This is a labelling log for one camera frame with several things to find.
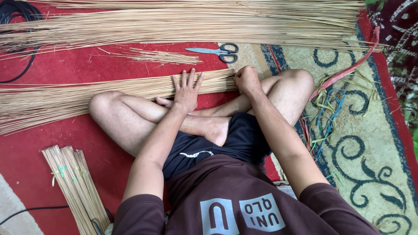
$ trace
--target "brown t-shirt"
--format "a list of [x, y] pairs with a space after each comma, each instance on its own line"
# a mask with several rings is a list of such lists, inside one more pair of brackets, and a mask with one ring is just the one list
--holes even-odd
[[118, 208], [112, 235], [378, 235], [329, 184], [307, 187], [299, 200], [278, 190], [263, 167], [227, 155], [208, 157], [168, 182], [163, 202], [137, 195]]

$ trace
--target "black shorts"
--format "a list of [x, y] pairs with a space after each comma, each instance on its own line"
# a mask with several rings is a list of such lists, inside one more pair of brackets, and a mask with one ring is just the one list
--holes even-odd
[[225, 154], [254, 165], [264, 165], [264, 158], [271, 154], [271, 150], [255, 116], [239, 112], [229, 121], [228, 136], [222, 147], [201, 136], [179, 131], [164, 163], [164, 179], [168, 180], [216, 154]]

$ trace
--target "t-shirt sleeve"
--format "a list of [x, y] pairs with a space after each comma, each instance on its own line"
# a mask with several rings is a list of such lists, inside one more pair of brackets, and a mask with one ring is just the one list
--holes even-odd
[[352, 208], [331, 185], [318, 183], [308, 186], [299, 197], [340, 235], [380, 233]]
[[119, 206], [112, 235], [162, 235], [164, 229], [163, 201], [155, 195], [141, 194]]

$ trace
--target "scissors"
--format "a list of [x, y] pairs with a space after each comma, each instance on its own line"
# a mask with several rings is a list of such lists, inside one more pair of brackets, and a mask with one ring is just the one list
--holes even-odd
[[[236, 48], [235, 51], [232, 50], [228, 50], [225, 49], [226, 45], [232, 45]], [[235, 63], [238, 60], [238, 56], [236, 54], [231, 54], [231, 53], [237, 53], [239, 51], [238, 46], [235, 43], [225, 43], [222, 46], [219, 47], [219, 49], [206, 49], [206, 48], [186, 48], [186, 50], [188, 51], [193, 51], [193, 52], [199, 52], [199, 53], [208, 53], [208, 54], [216, 54], [219, 56], [219, 59], [221, 59], [223, 62], [225, 63]], [[232, 56], [235, 58], [234, 61], [226, 61], [224, 59], [225, 56]]]

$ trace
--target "scissor blade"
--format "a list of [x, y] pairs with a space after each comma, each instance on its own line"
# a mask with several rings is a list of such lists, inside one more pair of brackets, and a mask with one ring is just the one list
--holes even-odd
[[186, 50], [199, 52], [199, 53], [208, 53], [208, 54], [215, 54], [218, 52], [217, 49], [206, 49], [206, 48], [186, 48]]

